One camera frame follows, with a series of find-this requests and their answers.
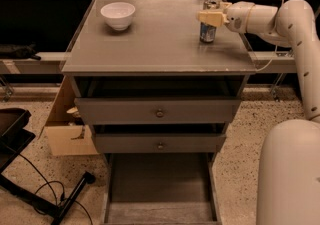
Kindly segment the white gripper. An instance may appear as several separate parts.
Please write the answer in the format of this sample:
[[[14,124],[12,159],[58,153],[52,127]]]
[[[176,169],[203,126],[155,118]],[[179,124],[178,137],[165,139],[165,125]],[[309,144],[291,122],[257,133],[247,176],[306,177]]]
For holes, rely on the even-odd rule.
[[[207,25],[221,27],[226,24],[226,27],[232,32],[247,33],[248,21],[254,3],[252,2],[219,2],[218,9],[220,10],[202,10],[197,13],[196,18]]]

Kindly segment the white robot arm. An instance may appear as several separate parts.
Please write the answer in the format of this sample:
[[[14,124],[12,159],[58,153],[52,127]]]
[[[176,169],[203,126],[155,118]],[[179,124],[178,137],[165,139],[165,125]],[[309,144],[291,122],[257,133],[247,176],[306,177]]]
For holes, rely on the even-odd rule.
[[[266,88],[245,90],[215,162],[223,225],[320,225],[319,38],[311,6],[220,2],[197,18],[288,47],[293,83],[275,102]]]

